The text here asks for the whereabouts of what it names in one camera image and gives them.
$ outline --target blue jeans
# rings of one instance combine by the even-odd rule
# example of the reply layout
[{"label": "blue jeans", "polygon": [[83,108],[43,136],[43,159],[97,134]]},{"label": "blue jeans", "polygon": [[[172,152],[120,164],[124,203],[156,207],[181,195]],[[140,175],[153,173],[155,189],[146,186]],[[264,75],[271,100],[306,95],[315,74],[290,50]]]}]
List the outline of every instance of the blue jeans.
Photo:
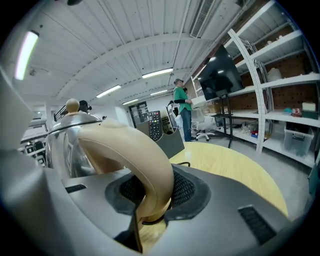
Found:
[{"label": "blue jeans", "polygon": [[191,141],[191,111],[186,108],[182,109],[180,112],[183,122],[183,133],[184,133],[184,141]]}]

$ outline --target black vent slot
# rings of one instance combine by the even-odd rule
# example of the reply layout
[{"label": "black vent slot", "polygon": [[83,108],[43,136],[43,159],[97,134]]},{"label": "black vent slot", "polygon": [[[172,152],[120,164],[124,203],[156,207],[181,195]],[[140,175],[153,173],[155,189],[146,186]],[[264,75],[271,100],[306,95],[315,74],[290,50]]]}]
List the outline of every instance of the black vent slot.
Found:
[{"label": "black vent slot", "polygon": [[252,205],[239,208],[238,212],[260,245],[263,245],[277,234]]},{"label": "black vent slot", "polygon": [[87,187],[85,185],[79,184],[79,185],[75,185],[75,186],[68,186],[65,188],[65,190],[68,192],[68,194],[72,193],[72,192],[76,192],[79,190],[84,190]]},{"label": "black vent slot", "polygon": [[174,174],[174,186],[171,197],[172,208],[189,201],[195,194],[195,185],[176,171]]}]

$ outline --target black mesh pad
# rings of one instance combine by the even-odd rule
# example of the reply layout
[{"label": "black mesh pad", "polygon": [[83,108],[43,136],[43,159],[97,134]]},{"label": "black mesh pad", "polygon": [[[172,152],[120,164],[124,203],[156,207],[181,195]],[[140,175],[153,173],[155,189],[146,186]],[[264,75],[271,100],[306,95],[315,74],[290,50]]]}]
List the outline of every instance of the black mesh pad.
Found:
[{"label": "black mesh pad", "polygon": [[[196,216],[208,204],[211,191],[208,185],[196,176],[172,166],[174,186],[171,209],[164,214],[164,220],[185,220]],[[145,196],[143,184],[133,174],[127,174],[105,189],[107,201],[122,214],[133,215]]]}]

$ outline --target wooden table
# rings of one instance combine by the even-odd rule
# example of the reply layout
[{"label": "wooden table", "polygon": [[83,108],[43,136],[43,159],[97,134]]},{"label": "wooden table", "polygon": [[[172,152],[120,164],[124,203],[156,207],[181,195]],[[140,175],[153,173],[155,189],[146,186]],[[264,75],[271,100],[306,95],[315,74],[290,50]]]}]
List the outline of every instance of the wooden table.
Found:
[{"label": "wooden table", "polygon": [[201,142],[185,142],[170,163],[190,162],[192,168],[227,177],[256,192],[288,217],[285,199],[271,176],[255,161],[232,149]]}]

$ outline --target kettle lid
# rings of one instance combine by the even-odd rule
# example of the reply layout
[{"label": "kettle lid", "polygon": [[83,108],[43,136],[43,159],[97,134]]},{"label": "kettle lid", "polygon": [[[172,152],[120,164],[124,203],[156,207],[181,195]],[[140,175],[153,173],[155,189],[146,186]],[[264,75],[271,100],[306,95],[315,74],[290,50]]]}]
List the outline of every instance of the kettle lid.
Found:
[{"label": "kettle lid", "polygon": [[62,117],[50,130],[53,133],[71,126],[84,125],[90,123],[101,122],[102,120],[92,114],[78,112],[79,101],[74,98],[69,99],[66,104],[68,114]]}]

